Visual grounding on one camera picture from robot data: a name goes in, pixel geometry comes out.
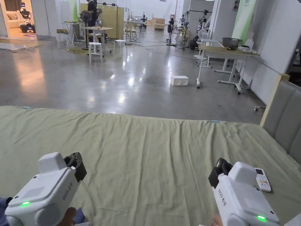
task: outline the green led light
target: green led light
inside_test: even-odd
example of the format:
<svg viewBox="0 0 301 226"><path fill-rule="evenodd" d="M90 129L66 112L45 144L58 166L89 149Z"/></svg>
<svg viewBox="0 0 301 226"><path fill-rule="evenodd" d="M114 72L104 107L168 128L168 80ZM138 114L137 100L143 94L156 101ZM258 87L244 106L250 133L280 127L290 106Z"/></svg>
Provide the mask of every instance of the green led light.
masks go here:
<svg viewBox="0 0 301 226"><path fill-rule="evenodd" d="M260 221L263 221L263 222L266 221L266 220L265 220L265 217L263 217L263 216L258 215L257 218L258 218L258 220L260 220Z"/></svg>
<svg viewBox="0 0 301 226"><path fill-rule="evenodd" d="M28 206L29 204L30 204L30 202L24 202L24 203L22 203L22 207Z"/></svg>

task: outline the sofa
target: sofa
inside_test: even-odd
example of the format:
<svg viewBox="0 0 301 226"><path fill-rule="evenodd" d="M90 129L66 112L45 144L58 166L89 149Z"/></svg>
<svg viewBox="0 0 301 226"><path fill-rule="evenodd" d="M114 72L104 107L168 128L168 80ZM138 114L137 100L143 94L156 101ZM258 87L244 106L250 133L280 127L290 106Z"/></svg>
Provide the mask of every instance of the sofa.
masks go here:
<svg viewBox="0 0 301 226"><path fill-rule="evenodd" d="M18 28L22 22L22 15L18 11L6 11L6 20L9 28Z"/></svg>

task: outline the metal pot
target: metal pot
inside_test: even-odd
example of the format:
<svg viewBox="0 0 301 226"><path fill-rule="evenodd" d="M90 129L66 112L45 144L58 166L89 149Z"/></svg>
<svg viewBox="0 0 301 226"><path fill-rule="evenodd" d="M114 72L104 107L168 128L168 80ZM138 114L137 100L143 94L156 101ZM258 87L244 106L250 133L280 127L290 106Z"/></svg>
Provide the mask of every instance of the metal pot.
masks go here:
<svg viewBox="0 0 301 226"><path fill-rule="evenodd" d="M223 38L223 46L224 47L231 47L233 49L237 49L239 43L242 40L240 39L234 39L234 38Z"/></svg>

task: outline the white box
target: white box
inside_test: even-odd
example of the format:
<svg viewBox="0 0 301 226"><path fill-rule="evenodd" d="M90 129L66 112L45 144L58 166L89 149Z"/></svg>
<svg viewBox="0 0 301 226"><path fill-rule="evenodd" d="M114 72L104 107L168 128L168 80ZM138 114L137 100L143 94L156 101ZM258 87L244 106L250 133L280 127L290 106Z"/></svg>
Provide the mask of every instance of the white box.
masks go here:
<svg viewBox="0 0 301 226"><path fill-rule="evenodd" d="M171 76L170 83L173 86L187 86L188 85L188 77L187 76Z"/></svg>

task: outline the green banner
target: green banner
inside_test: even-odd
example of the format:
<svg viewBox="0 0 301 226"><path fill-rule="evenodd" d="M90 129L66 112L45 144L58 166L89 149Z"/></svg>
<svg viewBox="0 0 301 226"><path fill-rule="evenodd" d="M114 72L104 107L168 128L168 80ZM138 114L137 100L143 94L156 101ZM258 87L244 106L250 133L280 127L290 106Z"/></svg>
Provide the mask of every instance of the green banner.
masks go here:
<svg viewBox="0 0 301 226"><path fill-rule="evenodd" d="M251 24L256 0L240 0L232 38L241 39L245 44Z"/></svg>

